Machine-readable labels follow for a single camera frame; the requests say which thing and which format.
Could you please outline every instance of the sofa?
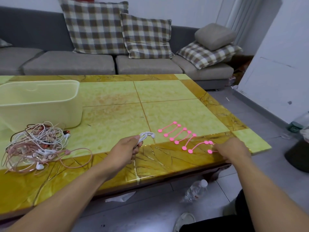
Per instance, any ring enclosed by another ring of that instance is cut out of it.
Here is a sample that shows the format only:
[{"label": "sofa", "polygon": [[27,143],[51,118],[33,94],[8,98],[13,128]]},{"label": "sofa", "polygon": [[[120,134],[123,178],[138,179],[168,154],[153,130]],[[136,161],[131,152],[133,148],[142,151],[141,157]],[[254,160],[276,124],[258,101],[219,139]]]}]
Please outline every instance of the sofa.
[{"label": "sofa", "polygon": [[[187,74],[203,89],[222,89],[233,68],[221,62],[201,70],[179,55],[172,59],[129,59],[127,55],[80,54],[63,13],[0,7],[0,75]],[[176,52],[195,40],[197,28],[172,26]]]}]

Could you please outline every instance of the person's left arm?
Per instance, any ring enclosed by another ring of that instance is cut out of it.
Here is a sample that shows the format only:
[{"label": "person's left arm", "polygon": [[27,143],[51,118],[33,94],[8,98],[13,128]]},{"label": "person's left arm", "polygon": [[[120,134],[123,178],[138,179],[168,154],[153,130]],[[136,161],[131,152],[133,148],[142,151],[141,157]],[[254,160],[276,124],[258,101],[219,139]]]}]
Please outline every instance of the person's left arm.
[{"label": "person's left arm", "polygon": [[121,139],[97,165],[15,222],[7,231],[71,231],[98,188],[129,164],[142,145],[140,136]]}]

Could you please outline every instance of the bottle cap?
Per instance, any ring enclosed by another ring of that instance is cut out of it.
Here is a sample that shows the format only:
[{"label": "bottle cap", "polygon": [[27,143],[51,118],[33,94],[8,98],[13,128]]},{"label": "bottle cap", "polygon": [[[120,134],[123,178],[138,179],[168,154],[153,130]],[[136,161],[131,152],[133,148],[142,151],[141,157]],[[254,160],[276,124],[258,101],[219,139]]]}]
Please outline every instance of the bottle cap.
[{"label": "bottle cap", "polygon": [[201,182],[200,182],[200,186],[201,186],[201,187],[206,188],[207,185],[208,185],[208,182],[207,182],[205,179],[201,180]]}]

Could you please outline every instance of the container rim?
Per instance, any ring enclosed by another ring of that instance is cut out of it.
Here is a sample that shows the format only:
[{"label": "container rim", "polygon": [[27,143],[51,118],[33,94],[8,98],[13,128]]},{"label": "container rim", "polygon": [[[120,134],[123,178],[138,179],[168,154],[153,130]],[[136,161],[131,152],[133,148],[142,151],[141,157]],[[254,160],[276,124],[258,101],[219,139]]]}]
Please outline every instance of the container rim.
[{"label": "container rim", "polygon": [[20,106],[20,105],[28,105],[28,104],[42,104],[42,103],[46,104],[46,103],[55,103],[55,102],[66,102],[66,101],[72,100],[73,98],[75,98],[77,96],[78,91],[79,91],[79,84],[80,84],[80,82],[76,81],[76,80],[14,81],[14,82],[9,82],[9,83],[2,84],[2,85],[0,85],[0,87],[8,85],[8,84],[13,84],[13,83],[55,82],[55,81],[61,81],[62,83],[63,82],[73,82],[73,83],[76,83],[78,86],[77,86],[77,90],[76,90],[75,95],[72,98],[65,99],[65,100],[54,100],[54,101],[47,101],[47,102],[30,102],[30,103],[20,103],[20,104],[5,104],[5,105],[0,105],[0,107],[4,107],[4,106]]}]

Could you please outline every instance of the coffee table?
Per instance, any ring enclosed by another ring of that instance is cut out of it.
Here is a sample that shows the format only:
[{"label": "coffee table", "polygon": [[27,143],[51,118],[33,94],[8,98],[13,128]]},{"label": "coffee table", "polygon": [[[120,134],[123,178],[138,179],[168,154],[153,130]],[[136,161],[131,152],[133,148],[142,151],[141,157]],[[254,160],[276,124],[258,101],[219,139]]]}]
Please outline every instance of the coffee table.
[{"label": "coffee table", "polygon": [[[77,169],[67,169],[59,162],[52,162],[38,175],[4,174],[2,167],[0,219],[26,213],[103,160],[119,139],[145,131],[155,132],[156,138],[148,137],[134,163],[104,183],[96,195],[112,197],[195,174],[211,176],[228,166],[218,153],[207,153],[210,145],[199,145],[193,154],[189,154],[181,148],[187,140],[176,145],[163,133],[158,133],[158,129],[173,121],[197,134],[188,143],[188,149],[204,140],[223,143],[234,136],[240,138],[253,154],[271,148],[185,74],[13,76],[0,77],[0,83],[68,79],[81,82],[83,117],[80,125],[70,129],[67,149],[89,148],[94,153],[93,159],[87,166]],[[12,134],[0,124],[2,152]],[[185,136],[183,132],[178,140]],[[71,167],[89,159],[84,151],[66,157],[64,162]]]}]

